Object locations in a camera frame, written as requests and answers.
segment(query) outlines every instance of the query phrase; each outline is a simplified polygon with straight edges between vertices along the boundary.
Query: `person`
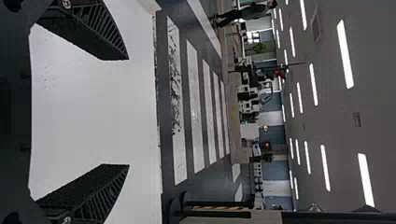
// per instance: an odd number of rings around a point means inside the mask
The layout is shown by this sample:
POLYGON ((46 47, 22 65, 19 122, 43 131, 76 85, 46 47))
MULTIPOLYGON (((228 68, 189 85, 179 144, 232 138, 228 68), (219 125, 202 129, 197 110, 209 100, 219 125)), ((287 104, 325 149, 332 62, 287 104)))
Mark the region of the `person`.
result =
POLYGON ((217 23, 219 28, 222 28, 228 25, 230 22, 244 19, 246 21, 249 20, 257 20, 266 16, 267 11, 269 9, 276 8, 277 1, 270 0, 267 5, 257 4, 253 2, 249 7, 242 8, 241 10, 234 9, 224 14, 218 15, 218 18, 224 19, 223 21, 217 23))

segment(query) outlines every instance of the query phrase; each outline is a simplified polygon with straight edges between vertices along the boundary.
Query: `floor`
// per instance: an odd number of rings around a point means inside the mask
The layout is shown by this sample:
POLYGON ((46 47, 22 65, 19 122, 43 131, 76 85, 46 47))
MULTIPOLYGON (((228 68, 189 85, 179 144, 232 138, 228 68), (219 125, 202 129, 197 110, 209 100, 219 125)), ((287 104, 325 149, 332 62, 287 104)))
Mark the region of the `floor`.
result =
POLYGON ((170 200, 244 201, 248 166, 231 163, 219 30, 211 0, 158 0, 157 95, 163 223, 170 200))

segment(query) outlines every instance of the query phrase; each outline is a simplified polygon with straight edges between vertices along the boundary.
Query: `standing person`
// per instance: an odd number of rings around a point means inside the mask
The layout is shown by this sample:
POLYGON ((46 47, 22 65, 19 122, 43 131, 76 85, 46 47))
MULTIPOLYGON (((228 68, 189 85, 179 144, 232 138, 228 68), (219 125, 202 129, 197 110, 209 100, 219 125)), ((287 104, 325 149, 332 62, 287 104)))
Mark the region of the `standing person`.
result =
POLYGON ((253 2, 249 7, 242 8, 241 10, 234 9, 224 14, 218 15, 218 18, 222 18, 224 20, 217 23, 217 26, 219 28, 222 28, 228 25, 230 22, 239 19, 244 19, 246 21, 257 20, 264 17, 269 9, 276 8, 276 6, 276 0, 270 0, 267 5, 257 4, 253 2))

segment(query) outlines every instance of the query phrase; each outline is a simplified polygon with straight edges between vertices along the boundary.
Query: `dark clothing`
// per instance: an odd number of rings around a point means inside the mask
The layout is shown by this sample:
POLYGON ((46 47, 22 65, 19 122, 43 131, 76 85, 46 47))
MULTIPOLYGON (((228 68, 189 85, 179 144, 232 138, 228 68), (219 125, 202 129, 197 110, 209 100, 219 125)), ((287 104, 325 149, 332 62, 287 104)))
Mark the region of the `dark clothing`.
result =
POLYGON ((222 28, 228 25, 230 22, 239 19, 244 19, 246 21, 257 20, 264 17, 267 14, 268 9, 269 8, 266 5, 252 3, 249 7, 245 7, 241 10, 231 10, 222 15, 218 15, 219 18, 224 19, 223 21, 218 23, 218 27, 222 28))
POLYGON ((267 15, 268 9, 266 5, 252 3, 250 7, 242 9, 242 19, 246 21, 257 20, 267 15))
POLYGON ((218 23, 218 27, 222 28, 228 25, 230 22, 233 22, 234 20, 242 19, 242 10, 237 10, 237 9, 231 10, 222 15, 219 15, 219 18, 225 18, 223 21, 218 23))

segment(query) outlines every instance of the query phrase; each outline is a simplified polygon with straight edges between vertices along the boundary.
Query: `rectangular ceiling light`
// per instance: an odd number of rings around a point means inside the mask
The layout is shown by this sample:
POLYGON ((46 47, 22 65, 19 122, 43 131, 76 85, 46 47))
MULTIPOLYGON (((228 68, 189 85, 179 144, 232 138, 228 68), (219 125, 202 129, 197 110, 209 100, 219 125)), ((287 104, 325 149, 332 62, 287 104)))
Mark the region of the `rectangular ceiling light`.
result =
POLYGON ((294 47, 294 34, 292 27, 290 27, 290 42, 291 42, 291 53, 293 54, 293 58, 294 58, 296 56, 296 49, 294 47))
POLYGON ((297 94, 298 94, 298 103, 300 105, 300 113, 303 114, 303 98, 301 97, 301 89, 300 89, 300 82, 297 82, 297 94))
POLYGON ((287 50, 283 50, 283 53, 285 55, 285 64, 288 65, 289 64, 289 59, 288 59, 288 51, 287 50))
POLYGON ((344 21, 341 20, 337 25, 338 40, 340 42, 341 57, 343 59, 344 75, 346 77, 346 88, 352 88, 353 81, 352 66, 350 64, 349 49, 347 47, 347 33, 344 21))
POLYGON ((293 189, 293 173, 291 171, 289 171, 290 174, 290 185, 291 185, 291 189, 293 189))
POLYGON ((329 167, 327 166, 327 157, 326 157, 326 148, 321 145, 321 154, 322 154, 322 162, 323 162, 323 173, 324 173, 324 180, 326 182, 326 190, 332 191, 330 187, 330 178, 329 178, 329 167))
POLYGON ((282 105, 283 122, 286 123, 285 106, 282 105))
POLYGON ((359 167, 361 168, 361 183, 363 184, 364 199, 367 205, 375 207, 367 157, 366 155, 359 153, 358 158, 359 167))
POLYGON ((279 89, 282 91, 282 78, 277 77, 277 80, 279 81, 279 89))
POLYGON ((304 27, 304 30, 306 30, 306 13, 305 13, 304 0, 300 0, 300 6, 301 6, 301 16, 303 17, 303 27, 304 27))
POLYGON ((279 20, 280 20, 280 30, 283 31, 283 16, 282 16, 282 8, 279 9, 279 20))
POLYGON ((293 95, 289 95, 290 97, 290 107, 291 107, 291 117, 294 118, 294 102, 293 102, 293 95))
POLYGON ((317 82, 315 81, 314 65, 309 64, 309 73, 311 74, 312 93, 314 94, 314 104, 318 105, 317 82))
POLYGON ((300 147, 298 146, 298 140, 296 139, 296 153, 297 153, 297 164, 301 165, 300 160, 300 147))
POLYGON ((277 47, 280 49, 280 39, 279 39, 279 31, 276 30, 276 42, 277 42, 277 47))
POLYGON ((305 147, 305 156, 306 156, 306 170, 308 171, 308 174, 311 175, 311 160, 309 160, 309 149, 308 149, 308 143, 306 141, 304 142, 304 147, 305 147))
POLYGON ((292 139, 290 139, 290 153, 291 153, 291 159, 294 160, 293 140, 292 139))
POLYGON ((300 196, 298 195, 298 185, 297 185, 297 178, 294 177, 294 187, 296 189, 296 199, 299 200, 300 196))
POLYGON ((273 35, 275 36, 275 24, 274 24, 274 20, 271 20, 271 23, 273 25, 273 35))

